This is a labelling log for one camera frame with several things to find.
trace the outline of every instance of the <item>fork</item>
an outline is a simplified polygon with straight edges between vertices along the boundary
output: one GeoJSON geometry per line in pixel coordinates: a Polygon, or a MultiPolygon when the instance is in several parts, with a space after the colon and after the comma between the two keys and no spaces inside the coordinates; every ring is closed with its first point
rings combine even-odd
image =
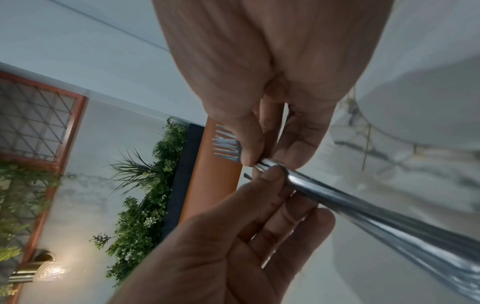
{"type": "MultiPolygon", "coordinates": [[[[235,135],[222,125],[217,125],[216,132],[213,139],[215,155],[240,162],[242,147],[235,135]]],[[[281,166],[265,158],[255,168],[263,172],[277,165],[281,166]]],[[[345,217],[447,287],[480,302],[479,241],[377,207],[299,172],[283,168],[287,186],[345,217]]]]}

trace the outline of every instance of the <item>wall sconce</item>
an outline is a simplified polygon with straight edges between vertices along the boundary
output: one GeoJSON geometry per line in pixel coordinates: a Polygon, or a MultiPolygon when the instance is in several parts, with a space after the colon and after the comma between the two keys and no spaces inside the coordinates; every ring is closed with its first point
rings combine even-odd
{"type": "Polygon", "coordinates": [[[8,282],[54,281],[64,278],[66,272],[67,270],[55,261],[55,255],[47,251],[37,255],[32,262],[19,265],[8,278],[8,282]]]}

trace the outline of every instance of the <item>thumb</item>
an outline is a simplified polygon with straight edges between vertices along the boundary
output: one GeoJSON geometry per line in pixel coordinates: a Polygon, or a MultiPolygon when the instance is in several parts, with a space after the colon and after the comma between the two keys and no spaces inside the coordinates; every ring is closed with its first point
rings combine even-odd
{"type": "Polygon", "coordinates": [[[206,223],[214,225],[215,231],[220,231],[220,238],[228,241],[227,250],[242,229],[278,197],[284,183],[284,169],[272,167],[204,214],[206,223]]]}
{"type": "Polygon", "coordinates": [[[241,163],[252,167],[264,151],[265,139],[259,119],[253,112],[223,122],[241,144],[241,163]]]}

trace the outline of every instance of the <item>red wooden frame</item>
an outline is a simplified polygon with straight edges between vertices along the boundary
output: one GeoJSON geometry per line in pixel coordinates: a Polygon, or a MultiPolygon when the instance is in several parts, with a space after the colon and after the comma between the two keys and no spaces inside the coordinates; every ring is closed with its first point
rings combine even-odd
{"type": "MultiPolygon", "coordinates": [[[[65,95],[75,99],[73,104],[73,108],[71,110],[71,114],[68,120],[68,125],[63,136],[62,144],[58,149],[58,153],[56,156],[56,160],[54,162],[41,160],[41,159],[33,159],[27,158],[22,156],[15,156],[15,155],[1,155],[0,158],[3,160],[11,160],[16,161],[24,165],[32,166],[35,168],[41,168],[44,170],[49,170],[57,174],[63,174],[65,171],[65,166],[68,162],[70,152],[72,150],[73,143],[77,136],[77,132],[80,127],[80,123],[82,121],[83,115],[85,113],[85,109],[87,107],[88,100],[85,96],[80,94],[72,93],[69,91],[65,91],[59,88],[55,88],[52,86],[48,86],[36,81],[32,81],[29,79],[25,79],[22,77],[18,77],[15,75],[7,74],[4,72],[0,72],[0,78],[22,83],[28,86],[37,87],[39,89],[49,91],[56,94],[65,95]]],[[[45,198],[47,200],[53,200],[55,192],[57,188],[49,188],[45,192],[45,198]]],[[[50,208],[47,208],[45,211],[40,213],[35,221],[32,233],[30,238],[28,239],[28,243],[26,244],[23,252],[22,263],[26,263],[31,261],[34,258],[34,253],[37,248],[40,235],[42,234],[43,227],[47,221],[48,215],[50,212],[50,208]]],[[[17,284],[17,292],[15,295],[11,296],[8,299],[9,304],[17,304],[20,298],[20,292],[22,288],[22,283],[17,284]]]]}

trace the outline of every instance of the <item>utensil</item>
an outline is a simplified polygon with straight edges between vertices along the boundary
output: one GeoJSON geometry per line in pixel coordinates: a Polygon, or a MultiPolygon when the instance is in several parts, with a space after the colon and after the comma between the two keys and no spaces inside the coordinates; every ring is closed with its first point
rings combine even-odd
{"type": "MultiPolygon", "coordinates": [[[[213,145],[216,155],[240,162],[240,142],[225,126],[218,126],[213,145]]],[[[277,165],[281,166],[266,158],[255,168],[263,172],[277,165]]],[[[479,241],[374,206],[299,172],[284,169],[289,187],[347,218],[447,287],[480,302],[479,241]]]]}

